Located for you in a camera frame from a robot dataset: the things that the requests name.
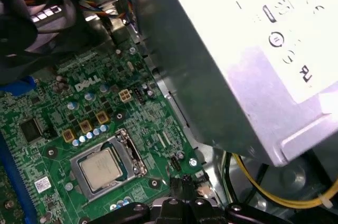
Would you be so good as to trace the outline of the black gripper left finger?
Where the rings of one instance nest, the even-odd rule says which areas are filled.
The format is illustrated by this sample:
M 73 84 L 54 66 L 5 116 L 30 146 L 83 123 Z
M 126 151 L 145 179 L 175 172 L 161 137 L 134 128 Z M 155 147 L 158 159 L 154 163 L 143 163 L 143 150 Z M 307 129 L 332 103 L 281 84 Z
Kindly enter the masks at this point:
M 153 204 L 133 202 L 88 223 L 190 223 L 191 177 L 170 178 L 170 196 Z

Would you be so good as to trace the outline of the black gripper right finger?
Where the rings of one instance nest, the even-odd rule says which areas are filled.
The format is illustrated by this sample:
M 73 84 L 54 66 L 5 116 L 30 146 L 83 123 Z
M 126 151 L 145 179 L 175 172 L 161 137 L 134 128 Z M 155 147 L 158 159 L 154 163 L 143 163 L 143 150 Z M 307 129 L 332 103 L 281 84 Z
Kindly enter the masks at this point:
M 242 203 L 231 203 L 221 210 L 209 201 L 187 196 L 194 223 L 337 223 L 337 215 L 323 208 L 300 211 L 284 220 Z

